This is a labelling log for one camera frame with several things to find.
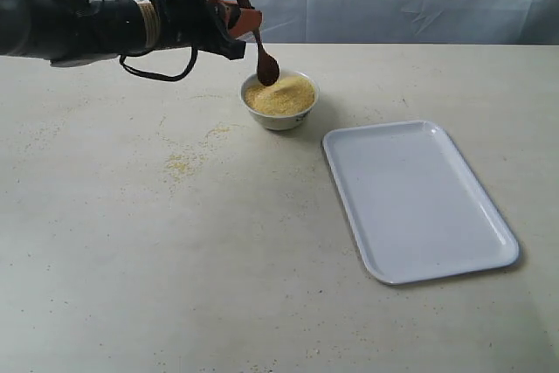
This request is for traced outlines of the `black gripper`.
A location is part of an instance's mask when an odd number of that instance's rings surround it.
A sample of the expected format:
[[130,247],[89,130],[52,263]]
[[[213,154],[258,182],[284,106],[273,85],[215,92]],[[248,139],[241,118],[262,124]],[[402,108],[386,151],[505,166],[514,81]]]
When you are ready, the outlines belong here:
[[245,56],[239,40],[258,30],[260,10],[225,0],[150,0],[160,22],[156,50],[195,47],[229,60]]

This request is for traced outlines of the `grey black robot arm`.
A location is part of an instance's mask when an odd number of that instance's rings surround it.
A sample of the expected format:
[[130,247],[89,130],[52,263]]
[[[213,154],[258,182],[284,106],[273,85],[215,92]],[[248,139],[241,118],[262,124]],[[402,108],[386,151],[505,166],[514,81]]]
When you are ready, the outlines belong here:
[[1,53],[55,67],[185,47],[234,60],[261,23],[224,0],[1,0]]

